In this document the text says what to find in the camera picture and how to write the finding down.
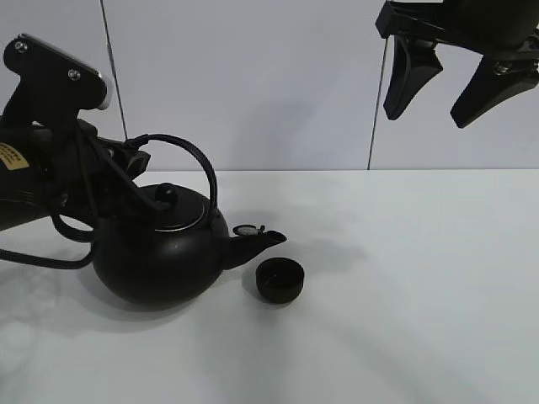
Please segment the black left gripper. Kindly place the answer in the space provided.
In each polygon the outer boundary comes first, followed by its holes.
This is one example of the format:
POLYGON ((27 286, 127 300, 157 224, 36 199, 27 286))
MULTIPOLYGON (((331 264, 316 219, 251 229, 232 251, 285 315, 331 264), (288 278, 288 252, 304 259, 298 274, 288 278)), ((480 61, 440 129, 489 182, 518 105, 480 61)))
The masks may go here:
POLYGON ((153 218, 173 206, 134 183, 151 159, 141 150, 145 136, 125 141, 102 137, 95 125, 81 119, 42 130, 42 216, 153 218))

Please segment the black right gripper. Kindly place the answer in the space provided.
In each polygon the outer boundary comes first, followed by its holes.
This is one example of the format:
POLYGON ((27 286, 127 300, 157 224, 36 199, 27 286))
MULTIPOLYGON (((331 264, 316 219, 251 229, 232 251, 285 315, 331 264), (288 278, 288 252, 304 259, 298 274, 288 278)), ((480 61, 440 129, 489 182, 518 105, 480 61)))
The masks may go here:
POLYGON ((537 1, 385 1, 375 26, 384 39, 395 35, 383 104, 389 120, 443 71, 438 43, 484 56, 451 108, 459 129, 538 85, 537 1))

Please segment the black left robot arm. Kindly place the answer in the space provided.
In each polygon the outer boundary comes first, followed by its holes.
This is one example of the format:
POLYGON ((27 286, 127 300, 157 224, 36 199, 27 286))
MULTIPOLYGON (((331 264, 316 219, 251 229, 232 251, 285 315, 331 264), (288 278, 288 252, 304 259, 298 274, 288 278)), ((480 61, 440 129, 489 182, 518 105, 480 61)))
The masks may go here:
POLYGON ((169 205, 134 183, 150 156, 134 141, 98 135, 79 120, 68 134, 44 126, 1 129, 1 227, 62 215, 95 227, 115 215, 152 221, 169 205))

